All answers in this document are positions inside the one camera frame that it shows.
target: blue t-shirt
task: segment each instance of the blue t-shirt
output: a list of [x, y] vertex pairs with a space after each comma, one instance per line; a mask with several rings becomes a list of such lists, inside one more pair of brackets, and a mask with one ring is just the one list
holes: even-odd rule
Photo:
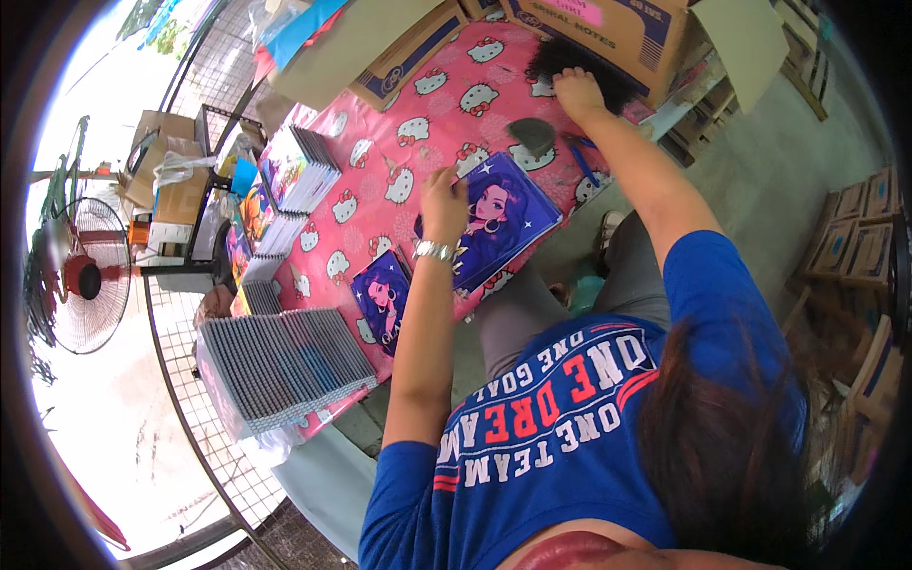
[[[750, 397], [752, 351], [764, 382], [778, 378], [788, 354], [782, 334], [726, 237], [682, 237], [664, 281], [672, 323], [686, 317], [692, 326], [690, 358], [701, 375]], [[439, 447], [389, 445], [378, 457], [361, 567], [493, 568], [540, 531], [581, 518], [674, 548], [637, 450], [637, 415], [666, 334], [610, 314], [552, 326], [452, 412]], [[782, 426], [796, 448], [804, 415], [790, 385]]]

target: gray pants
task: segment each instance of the gray pants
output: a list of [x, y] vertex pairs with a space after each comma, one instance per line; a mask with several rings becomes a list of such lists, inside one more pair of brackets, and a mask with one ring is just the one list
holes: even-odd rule
[[[615, 230], [605, 263], [608, 277], [593, 312], [633, 316], [668, 330], [671, 317], [665, 285], [652, 242], [636, 212]], [[488, 379], [512, 368], [526, 345], [569, 317], [530, 265], [520, 270], [501, 291], [475, 309]]]

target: pink label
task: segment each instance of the pink label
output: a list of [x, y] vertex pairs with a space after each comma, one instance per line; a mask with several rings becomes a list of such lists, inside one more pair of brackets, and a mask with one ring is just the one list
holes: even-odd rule
[[593, 26], [601, 27], [602, 25], [602, 9], [592, 2], [586, 0], [544, 0], [544, 2], [581, 17]]

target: wristwatch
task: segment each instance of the wristwatch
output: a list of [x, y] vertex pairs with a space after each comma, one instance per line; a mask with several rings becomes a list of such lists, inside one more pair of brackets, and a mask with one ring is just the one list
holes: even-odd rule
[[411, 258], [418, 259], [423, 255], [450, 262], [451, 264], [456, 262], [456, 248], [444, 244], [436, 244], [427, 240], [418, 242], [418, 245], [415, 246], [415, 253], [411, 255]]

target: electric fan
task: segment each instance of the electric fan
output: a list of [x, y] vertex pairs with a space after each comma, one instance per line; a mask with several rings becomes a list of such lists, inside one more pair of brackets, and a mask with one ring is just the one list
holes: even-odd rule
[[74, 354], [103, 347], [127, 308], [130, 247], [110, 206], [80, 198], [45, 222], [26, 268], [29, 325]]

